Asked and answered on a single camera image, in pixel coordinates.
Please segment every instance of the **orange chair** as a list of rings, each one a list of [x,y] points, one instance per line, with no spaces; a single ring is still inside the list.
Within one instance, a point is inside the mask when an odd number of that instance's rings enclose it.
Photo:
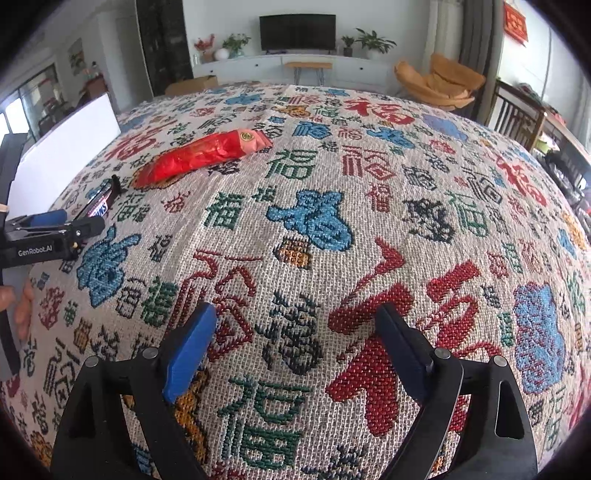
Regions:
[[[406,61],[394,67],[398,81],[417,100],[442,110],[452,111],[474,101],[472,93],[486,78],[474,70],[449,60],[439,53],[431,55],[431,73],[421,76]]]

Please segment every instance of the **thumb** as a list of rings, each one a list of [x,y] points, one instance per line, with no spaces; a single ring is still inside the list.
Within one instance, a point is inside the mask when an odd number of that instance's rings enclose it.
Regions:
[[[0,312],[6,310],[16,300],[14,288],[10,286],[0,287]]]

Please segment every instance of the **white sheer curtain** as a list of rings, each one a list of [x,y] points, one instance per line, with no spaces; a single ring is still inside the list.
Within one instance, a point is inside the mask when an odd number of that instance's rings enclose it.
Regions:
[[[460,58],[463,3],[464,0],[430,0],[427,42],[421,68],[424,74],[430,71],[433,53],[440,53],[450,60]]]
[[[591,152],[591,86],[584,75],[582,83],[579,107],[569,128],[585,150]]]

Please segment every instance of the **flat screen tv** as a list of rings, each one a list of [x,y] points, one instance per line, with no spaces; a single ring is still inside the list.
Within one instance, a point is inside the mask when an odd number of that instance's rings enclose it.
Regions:
[[[267,15],[259,19],[263,50],[336,48],[335,15]]]

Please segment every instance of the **human hand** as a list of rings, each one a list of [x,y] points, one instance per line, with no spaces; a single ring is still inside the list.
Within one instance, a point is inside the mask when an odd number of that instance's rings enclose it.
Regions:
[[[29,336],[31,326],[31,313],[33,311],[33,286],[27,280],[22,288],[21,299],[14,309],[14,323],[17,326],[17,335],[20,341],[26,340]],[[17,300],[14,288],[10,286],[0,287],[0,312],[6,310]]]

